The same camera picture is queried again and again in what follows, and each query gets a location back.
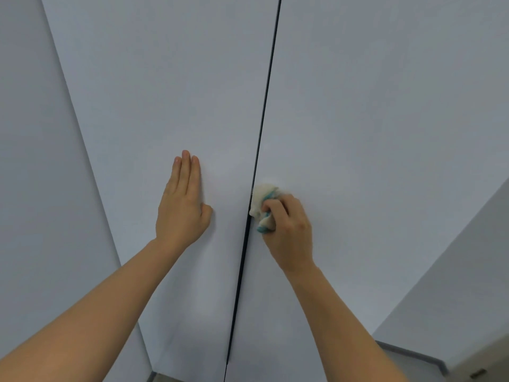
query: rag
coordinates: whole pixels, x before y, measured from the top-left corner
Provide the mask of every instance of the rag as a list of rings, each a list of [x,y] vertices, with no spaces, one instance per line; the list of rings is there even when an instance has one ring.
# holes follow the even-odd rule
[[[258,232],[268,233],[276,230],[274,216],[270,211],[262,212],[262,205],[266,199],[276,199],[282,194],[283,192],[281,192],[277,186],[268,183],[256,185],[253,188],[249,215],[254,217],[258,222]]]

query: cabinet door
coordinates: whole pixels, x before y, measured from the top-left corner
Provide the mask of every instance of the cabinet door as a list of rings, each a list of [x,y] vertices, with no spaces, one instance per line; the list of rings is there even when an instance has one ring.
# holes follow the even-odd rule
[[[43,0],[122,264],[173,158],[201,159],[212,225],[139,321],[153,369],[186,382],[224,377],[277,1]]]
[[[301,199],[316,263],[370,333],[509,175],[507,7],[282,2],[256,182]],[[255,229],[227,367],[236,380],[325,381]]]

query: finger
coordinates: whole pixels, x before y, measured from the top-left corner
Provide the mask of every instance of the finger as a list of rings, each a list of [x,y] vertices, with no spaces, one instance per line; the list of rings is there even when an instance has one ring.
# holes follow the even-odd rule
[[[201,223],[204,228],[207,229],[210,225],[210,219],[212,218],[212,206],[201,203]]]
[[[283,204],[278,199],[267,199],[264,201],[263,205],[270,209],[272,214],[274,215],[274,219],[277,224],[283,224],[288,221],[288,214],[284,209]]]
[[[298,199],[293,197],[291,194],[284,194],[279,197],[279,200],[283,203],[284,207],[288,211],[290,217],[306,217],[306,212]]]
[[[181,158],[175,157],[175,160],[173,161],[172,175],[170,176],[169,181],[166,184],[166,188],[164,189],[165,193],[171,194],[171,193],[175,192],[175,189],[177,188],[177,185],[179,183],[181,164],[182,164]]]
[[[198,199],[200,196],[200,181],[201,181],[201,169],[200,160],[198,157],[193,155],[191,158],[191,173],[189,175],[189,185],[187,186],[187,194],[193,198]]]
[[[187,192],[187,185],[189,183],[189,173],[191,165],[191,155],[187,150],[182,152],[182,166],[180,168],[179,184],[177,185],[177,192],[185,194]]]

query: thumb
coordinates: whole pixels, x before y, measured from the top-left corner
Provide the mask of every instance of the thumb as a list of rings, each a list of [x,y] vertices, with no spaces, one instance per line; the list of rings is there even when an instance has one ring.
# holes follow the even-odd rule
[[[212,217],[212,206],[201,203],[201,223],[205,229],[210,225],[210,218]]]

